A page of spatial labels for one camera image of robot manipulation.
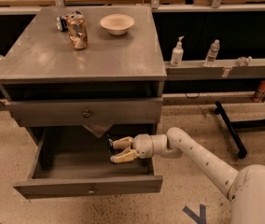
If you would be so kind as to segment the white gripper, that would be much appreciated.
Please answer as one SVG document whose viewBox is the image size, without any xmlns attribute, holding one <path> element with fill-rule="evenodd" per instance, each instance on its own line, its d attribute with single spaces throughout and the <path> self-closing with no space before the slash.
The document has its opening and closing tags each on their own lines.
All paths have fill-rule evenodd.
<svg viewBox="0 0 265 224">
<path fill-rule="evenodd" d="M 153 156 L 153 141 L 149 134 L 138 134 L 134 138 L 127 136 L 112 142 L 114 149 L 124 149 L 112 155 L 113 163 L 123 163 L 135 160 L 137 157 L 146 159 Z"/>
</svg>

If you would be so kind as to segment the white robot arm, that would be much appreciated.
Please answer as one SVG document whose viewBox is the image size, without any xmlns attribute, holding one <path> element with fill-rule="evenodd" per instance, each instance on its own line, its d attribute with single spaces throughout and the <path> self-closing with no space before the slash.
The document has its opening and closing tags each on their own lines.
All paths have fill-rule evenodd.
<svg viewBox="0 0 265 224">
<path fill-rule="evenodd" d="M 127 136 L 110 141 L 109 147 L 119 151 L 110 157 L 113 163 L 184 153 L 230 201 L 230 224 L 265 224 L 265 165 L 253 164 L 238 171 L 177 127 L 166 134 Z"/>
</svg>

